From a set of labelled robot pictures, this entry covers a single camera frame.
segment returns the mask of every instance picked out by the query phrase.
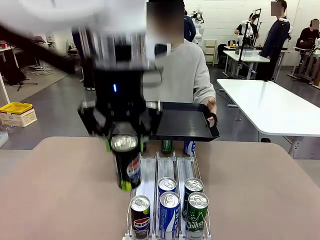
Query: can lid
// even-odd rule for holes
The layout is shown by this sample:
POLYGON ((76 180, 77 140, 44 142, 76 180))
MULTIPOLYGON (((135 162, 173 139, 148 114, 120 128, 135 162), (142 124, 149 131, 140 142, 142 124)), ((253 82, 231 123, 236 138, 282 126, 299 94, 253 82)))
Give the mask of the can lid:
POLYGON ((150 207, 150 200, 146 196, 135 196, 131 199, 130 206, 137 212, 143 212, 150 207))
POLYGON ((190 177, 185 180, 185 187, 192 192, 199 192, 204 188, 204 184, 201 180, 195 177, 190 177))
POLYGON ((193 192, 188 198, 189 204, 196 209, 205 209, 209 204, 209 199, 201 192, 193 192))
POLYGON ((116 152, 127 152, 138 145, 138 138, 129 135, 116 135, 111 139, 111 148, 116 152))
POLYGON ((180 204, 180 198, 175 192, 166 191, 160 196, 160 203, 166 208, 172 209, 180 204))
POLYGON ((176 181, 171 177, 163 177, 159 180, 159 188, 166 192, 175 189, 176 186, 176 181))

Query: person's hand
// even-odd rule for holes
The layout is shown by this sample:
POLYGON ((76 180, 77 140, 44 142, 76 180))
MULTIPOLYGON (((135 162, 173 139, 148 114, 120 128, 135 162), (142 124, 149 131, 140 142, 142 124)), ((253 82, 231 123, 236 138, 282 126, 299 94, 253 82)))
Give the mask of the person's hand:
MULTIPOLYGON (((208 109, 210 110, 211 113, 216 114, 216 112, 217 112, 216 99, 214 99, 213 97, 210 97, 208 99, 206 106, 208 107, 208 109)), ((210 128, 215 125, 215 119, 213 116, 209 117, 207 120, 209 121, 210 128)))

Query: yellow crate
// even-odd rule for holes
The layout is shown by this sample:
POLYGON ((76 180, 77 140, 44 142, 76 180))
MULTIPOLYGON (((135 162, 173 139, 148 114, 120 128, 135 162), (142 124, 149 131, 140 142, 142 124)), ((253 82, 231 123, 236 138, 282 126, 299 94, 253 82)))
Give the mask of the yellow crate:
POLYGON ((30 103, 11 102, 1 107, 0 112, 10 114, 23 114, 30 109, 32 109, 32 104, 30 103))
POLYGON ((35 110, 30 109, 23 114, 0 112, 0 120, 3 124, 17 126, 21 123, 22 127, 26 127, 38 119, 35 110))

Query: cabinet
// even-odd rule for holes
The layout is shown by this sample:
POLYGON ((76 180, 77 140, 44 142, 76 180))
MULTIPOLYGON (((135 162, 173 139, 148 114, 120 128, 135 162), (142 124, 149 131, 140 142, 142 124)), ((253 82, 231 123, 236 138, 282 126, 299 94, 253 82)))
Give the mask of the cabinet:
POLYGON ((204 41, 204 57, 206 63, 215 64, 217 40, 204 41))

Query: pepsi logo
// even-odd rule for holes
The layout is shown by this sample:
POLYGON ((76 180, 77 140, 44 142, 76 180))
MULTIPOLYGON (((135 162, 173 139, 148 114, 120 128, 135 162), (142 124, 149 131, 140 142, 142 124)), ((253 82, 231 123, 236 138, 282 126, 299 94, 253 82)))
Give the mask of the pepsi logo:
POLYGON ((150 217, 145 217, 142 219, 135 220, 133 222, 133 227, 137 231, 145 231, 150 227, 150 217))

